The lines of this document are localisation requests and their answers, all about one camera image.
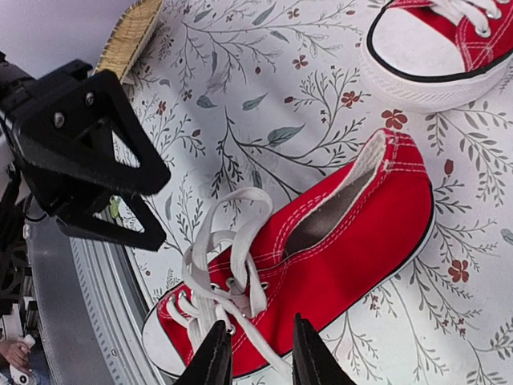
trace red sneaker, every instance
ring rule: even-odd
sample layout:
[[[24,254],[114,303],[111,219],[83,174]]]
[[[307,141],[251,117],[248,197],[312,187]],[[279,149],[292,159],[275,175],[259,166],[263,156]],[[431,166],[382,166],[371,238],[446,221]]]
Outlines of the red sneaker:
[[[511,0],[393,0],[362,47],[362,80],[402,110],[445,111],[487,93],[513,54]]]
[[[217,207],[233,199],[263,201],[267,212],[236,234],[211,234]],[[408,135],[387,129],[355,162],[272,211],[258,188],[237,190],[210,209],[184,256],[184,283],[144,324],[143,345],[157,367],[180,375],[223,319],[233,336],[236,378],[271,364],[291,379],[281,357],[293,347],[294,315],[324,329],[415,257],[434,224],[422,157]],[[232,247],[207,264],[207,252],[227,239]]]

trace floral tablecloth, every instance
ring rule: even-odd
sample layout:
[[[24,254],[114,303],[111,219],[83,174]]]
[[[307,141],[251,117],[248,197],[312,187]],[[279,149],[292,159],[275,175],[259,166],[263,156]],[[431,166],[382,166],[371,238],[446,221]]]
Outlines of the floral tablecloth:
[[[168,1],[127,89],[172,171],[147,200],[168,239],[158,253],[134,250],[135,269],[152,305],[179,282],[181,255],[216,198],[253,185],[279,209],[351,161],[376,129],[396,128],[425,157],[434,235],[321,337],[359,384],[513,383],[513,68],[484,98],[452,111],[416,115],[384,104],[358,68],[382,5]],[[253,210],[227,205],[216,227],[236,229]],[[125,207],[119,212],[138,226]],[[277,383],[271,369],[238,381]]]

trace wicker basket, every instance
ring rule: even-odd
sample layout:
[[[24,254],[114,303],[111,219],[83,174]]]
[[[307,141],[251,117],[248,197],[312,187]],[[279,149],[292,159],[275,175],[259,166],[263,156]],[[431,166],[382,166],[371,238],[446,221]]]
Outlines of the wicker basket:
[[[111,70],[125,80],[155,31],[164,0],[138,0],[116,23],[94,73]]]

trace black cable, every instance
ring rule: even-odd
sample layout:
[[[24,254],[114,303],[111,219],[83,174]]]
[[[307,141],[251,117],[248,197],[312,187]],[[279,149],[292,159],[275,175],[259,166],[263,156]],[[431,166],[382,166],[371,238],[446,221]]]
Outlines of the black cable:
[[[25,202],[23,202],[23,209],[20,209],[20,211],[22,212],[22,215],[25,217],[25,219],[29,222],[32,222],[32,223],[39,223],[41,221],[43,221],[46,217],[47,217],[47,214],[44,213],[42,216],[40,216],[39,218],[32,218],[32,217],[29,217],[27,215],[27,211],[29,210],[29,207],[30,207],[30,203],[32,202],[32,198],[33,198],[33,195],[30,194],[26,199],[25,199]]]

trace white shoelace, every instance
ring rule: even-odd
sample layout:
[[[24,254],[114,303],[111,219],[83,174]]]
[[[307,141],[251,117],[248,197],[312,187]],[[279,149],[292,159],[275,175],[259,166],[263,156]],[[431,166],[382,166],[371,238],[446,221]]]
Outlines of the white shoelace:
[[[262,201],[266,208],[263,215],[246,222],[236,233],[228,230],[213,233],[212,222],[216,210],[223,203],[234,200]],[[259,353],[290,381],[292,367],[276,354],[258,329],[248,320],[248,318],[255,318],[267,307],[265,289],[261,285],[249,249],[253,239],[272,214],[271,197],[259,188],[241,188],[213,205],[198,231],[196,241],[184,255],[182,278],[184,284],[192,291],[192,297],[189,301],[182,292],[177,301],[180,309],[189,317],[184,317],[176,309],[174,303],[176,299],[168,303],[168,312],[181,326],[187,328],[188,337],[195,352],[217,320],[224,320],[227,330],[234,332],[234,326],[228,318],[228,314],[231,314]],[[224,291],[213,285],[208,272],[207,254],[221,242],[226,241],[232,242],[230,269],[233,279],[227,281],[230,291]],[[249,296],[246,296],[244,292],[248,284]]]
[[[431,0],[434,3],[432,9],[454,24],[458,24],[461,18],[466,17],[475,26],[475,31],[480,36],[487,38],[491,35],[489,18],[500,18],[501,12],[494,0]],[[507,3],[510,0],[497,0],[499,3]]]

